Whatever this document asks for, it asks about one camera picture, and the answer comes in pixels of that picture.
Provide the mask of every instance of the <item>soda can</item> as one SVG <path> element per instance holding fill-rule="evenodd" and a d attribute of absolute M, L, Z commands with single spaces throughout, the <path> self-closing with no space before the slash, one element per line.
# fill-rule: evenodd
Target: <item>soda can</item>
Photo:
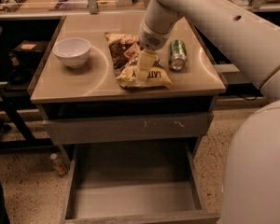
<path fill-rule="evenodd" d="M 187 63 L 186 45 L 182 40 L 174 40 L 169 45 L 169 67 L 180 71 Z"/>

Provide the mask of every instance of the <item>bottle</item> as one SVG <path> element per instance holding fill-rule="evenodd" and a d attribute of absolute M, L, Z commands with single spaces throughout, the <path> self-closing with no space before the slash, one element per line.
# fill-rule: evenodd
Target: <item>bottle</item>
<path fill-rule="evenodd" d="M 68 170 L 67 170 L 61 156 L 57 155 L 56 153 L 52 153 L 50 155 L 50 160 L 53 164 L 53 168 L 57 171 L 57 174 L 59 176 L 64 176 L 67 174 Z"/>
<path fill-rule="evenodd" d="M 11 84 L 20 85 L 30 80 L 31 74 L 24 63 L 21 63 L 15 53 L 9 52 L 8 56 L 11 60 L 14 70 L 9 74 L 8 78 Z"/>

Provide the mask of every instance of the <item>can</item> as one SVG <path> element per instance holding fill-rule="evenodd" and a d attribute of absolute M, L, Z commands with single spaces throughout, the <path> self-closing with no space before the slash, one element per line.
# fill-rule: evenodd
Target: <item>can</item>
<path fill-rule="evenodd" d="M 182 40 L 174 40 L 169 44 L 169 67 L 180 71 L 187 64 L 186 45 Z"/>

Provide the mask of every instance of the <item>open drawer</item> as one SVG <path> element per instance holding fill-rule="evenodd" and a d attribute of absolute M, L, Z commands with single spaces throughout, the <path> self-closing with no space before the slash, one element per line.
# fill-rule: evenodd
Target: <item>open drawer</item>
<path fill-rule="evenodd" d="M 76 146 L 61 223 L 216 223 L 186 142 Z"/>

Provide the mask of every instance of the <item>bowl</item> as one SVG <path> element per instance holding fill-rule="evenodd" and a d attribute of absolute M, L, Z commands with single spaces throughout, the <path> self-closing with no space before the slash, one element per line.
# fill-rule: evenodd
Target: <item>bowl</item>
<path fill-rule="evenodd" d="M 57 42 L 53 53 L 64 65 L 79 68 L 89 59 L 91 43 L 80 37 L 71 37 Z"/>

